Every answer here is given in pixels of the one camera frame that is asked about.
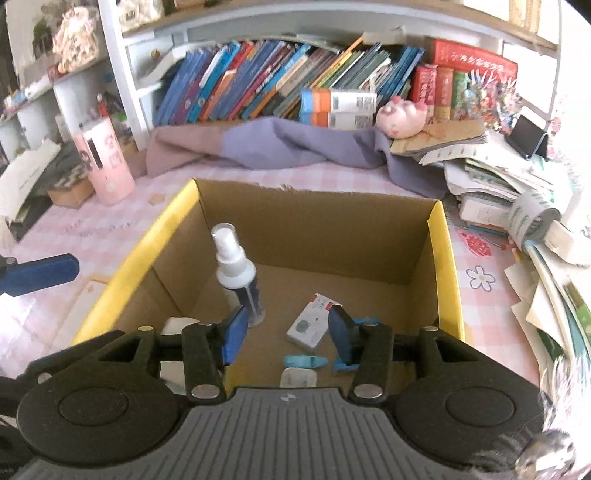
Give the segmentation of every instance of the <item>yellow box edge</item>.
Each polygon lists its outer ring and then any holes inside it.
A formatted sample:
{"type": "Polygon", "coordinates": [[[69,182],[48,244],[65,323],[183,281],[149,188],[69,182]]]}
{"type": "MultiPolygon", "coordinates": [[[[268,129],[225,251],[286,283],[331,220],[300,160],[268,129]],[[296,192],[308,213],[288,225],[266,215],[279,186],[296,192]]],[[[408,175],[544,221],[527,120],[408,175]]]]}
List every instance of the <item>yellow box edge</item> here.
{"type": "Polygon", "coordinates": [[[435,204],[427,223],[431,236],[437,279],[439,326],[447,333],[465,342],[466,331],[462,315],[460,287],[456,275],[456,262],[453,257],[452,239],[449,235],[447,220],[441,202],[435,204]]]}
{"type": "Polygon", "coordinates": [[[133,293],[152,268],[172,235],[199,202],[195,180],[190,180],[156,218],[133,251],[115,273],[82,322],[72,345],[113,329],[133,293]]]}

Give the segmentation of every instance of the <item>cardboard flap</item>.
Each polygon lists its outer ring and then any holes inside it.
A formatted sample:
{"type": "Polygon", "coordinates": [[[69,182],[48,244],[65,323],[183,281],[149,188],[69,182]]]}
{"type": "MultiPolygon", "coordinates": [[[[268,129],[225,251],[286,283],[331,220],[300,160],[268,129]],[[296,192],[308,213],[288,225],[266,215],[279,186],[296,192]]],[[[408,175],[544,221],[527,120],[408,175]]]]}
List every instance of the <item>cardboard flap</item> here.
{"type": "Polygon", "coordinates": [[[236,227],[255,263],[408,284],[434,200],[198,180],[210,228],[236,227]]]}

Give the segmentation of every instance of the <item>cardboard box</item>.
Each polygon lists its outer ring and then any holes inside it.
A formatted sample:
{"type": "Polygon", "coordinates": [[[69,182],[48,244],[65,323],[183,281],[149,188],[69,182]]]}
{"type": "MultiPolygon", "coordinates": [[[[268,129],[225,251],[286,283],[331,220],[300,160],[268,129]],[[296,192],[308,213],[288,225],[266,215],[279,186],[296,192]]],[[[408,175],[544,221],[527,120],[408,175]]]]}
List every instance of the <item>cardboard box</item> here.
{"type": "MultiPolygon", "coordinates": [[[[125,260],[74,343],[113,328],[161,329],[171,316],[222,320],[228,306],[215,277],[209,233],[221,222],[235,225],[256,263],[266,309],[265,321],[249,329],[227,370],[228,388],[279,385],[284,355],[305,353],[286,332],[316,292],[342,303],[353,318],[377,317],[399,333],[417,333],[439,315],[440,326],[463,339],[440,202],[198,180],[178,194],[125,260]]],[[[329,335],[316,354],[330,360],[318,371],[318,386],[346,390],[353,374],[332,375],[336,350],[329,335]]],[[[394,369],[397,387],[403,370],[394,369]]]]}
{"type": "Polygon", "coordinates": [[[89,179],[81,179],[68,188],[47,190],[47,194],[54,205],[78,208],[95,194],[95,188],[89,179]]]}

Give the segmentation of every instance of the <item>orange book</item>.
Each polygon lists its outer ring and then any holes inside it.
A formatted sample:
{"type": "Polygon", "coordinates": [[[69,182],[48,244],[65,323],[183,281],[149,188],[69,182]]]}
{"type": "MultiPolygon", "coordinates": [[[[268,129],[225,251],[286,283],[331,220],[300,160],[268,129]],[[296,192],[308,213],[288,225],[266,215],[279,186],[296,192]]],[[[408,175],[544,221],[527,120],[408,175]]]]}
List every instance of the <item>orange book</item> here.
{"type": "Polygon", "coordinates": [[[315,81],[314,83],[312,83],[312,85],[310,85],[311,88],[314,88],[316,85],[318,85],[322,80],[324,80],[325,77],[331,75],[332,73],[334,73],[335,71],[335,67],[337,65],[341,65],[343,63],[345,63],[347,61],[347,59],[350,57],[351,52],[356,49],[361,42],[363,41],[363,36],[359,37],[357,40],[355,40],[351,46],[349,48],[347,48],[347,50],[345,50],[343,53],[341,53],[338,57],[336,57],[336,59],[334,60],[333,63],[331,63],[328,68],[324,71],[324,74],[320,75],[315,81]]]}

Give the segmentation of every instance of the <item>white spray nozzle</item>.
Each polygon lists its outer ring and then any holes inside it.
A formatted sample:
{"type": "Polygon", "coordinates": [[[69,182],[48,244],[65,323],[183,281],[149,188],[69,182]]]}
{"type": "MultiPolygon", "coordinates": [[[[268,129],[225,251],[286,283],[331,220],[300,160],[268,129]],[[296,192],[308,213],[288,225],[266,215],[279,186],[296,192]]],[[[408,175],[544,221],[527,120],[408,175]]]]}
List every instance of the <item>white spray nozzle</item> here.
{"type": "Polygon", "coordinates": [[[233,225],[229,223],[216,225],[212,228],[212,237],[220,261],[232,263],[244,257],[244,249],[238,243],[233,225]]]}

